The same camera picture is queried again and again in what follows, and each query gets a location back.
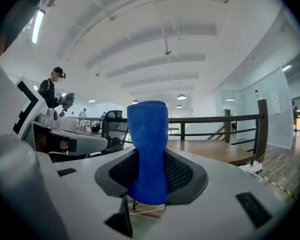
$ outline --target person in white shirt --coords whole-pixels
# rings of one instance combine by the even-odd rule
[[[80,118],[86,118],[87,117],[87,114],[86,114],[86,109],[84,108],[83,109],[83,111],[81,111],[80,113],[79,113],[79,117]],[[84,129],[86,129],[86,121],[84,120],[84,119],[80,119],[80,123],[79,123],[79,129],[81,129],[82,128],[82,125],[84,126]]]

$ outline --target table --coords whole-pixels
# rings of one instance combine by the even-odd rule
[[[253,160],[254,154],[219,139],[169,140],[167,148],[196,154],[240,166]]]

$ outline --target black mesh chair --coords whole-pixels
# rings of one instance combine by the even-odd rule
[[[122,111],[108,111],[102,121],[101,132],[101,137],[108,140],[108,146],[101,153],[105,155],[123,150],[127,134],[128,122],[122,118]]]

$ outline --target blue fabric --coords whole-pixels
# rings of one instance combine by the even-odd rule
[[[144,204],[165,204],[168,184],[164,150],[168,144],[168,110],[162,101],[144,101],[127,108],[133,145],[139,151],[139,175],[128,195]]]

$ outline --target black shirt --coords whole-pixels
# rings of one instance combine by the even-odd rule
[[[53,109],[59,104],[57,103],[57,98],[55,98],[55,85],[51,79],[46,79],[40,84],[38,93],[44,98],[48,108]]]

